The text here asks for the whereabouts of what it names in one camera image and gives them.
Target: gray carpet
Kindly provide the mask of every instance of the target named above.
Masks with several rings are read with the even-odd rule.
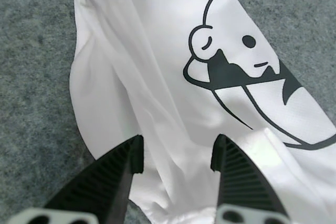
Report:
[[[336,0],[240,0],[336,123]],[[69,95],[72,0],[0,0],[0,223],[92,162]],[[135,206],[126,223],[147,223]]]

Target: ribbed rubber pad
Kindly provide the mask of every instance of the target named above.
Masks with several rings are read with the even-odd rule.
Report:
[[[231,204],[288,216],[258,167],[224,135],[219,135],[214,144],[211,169],[221,172],[218,206]]]
[[[89,212],[99,223],[122,224],[133,174],[143,172],[143,137],[135,136],[88,166],[45,208]]]

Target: cartoon bear face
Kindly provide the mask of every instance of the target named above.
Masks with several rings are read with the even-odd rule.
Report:
[[[238,0],[209,0],[203,25],[191,34],[190,47],[203,62],[221,49],[228,63],[252,78],[261,77],[269,66],[280,73],[276,53]]]

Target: white t-shirt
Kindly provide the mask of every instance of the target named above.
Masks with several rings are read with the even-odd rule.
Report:
[[[143,135],[130,199],[149,220],[212,223],[216,137],[264,128],[316,191],[310,206],[336,219],[336,127],[238,0],[75,0],[75,17],[79,130],[95,158]]]

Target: bear mouth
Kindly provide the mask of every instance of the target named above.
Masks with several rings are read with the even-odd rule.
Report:
[[[260,64],[255,64],[254,67],[255,68],[261,68],[263,66],[266,66],[268,64],[268,61],[264,62],[264,63],[260,63]]]

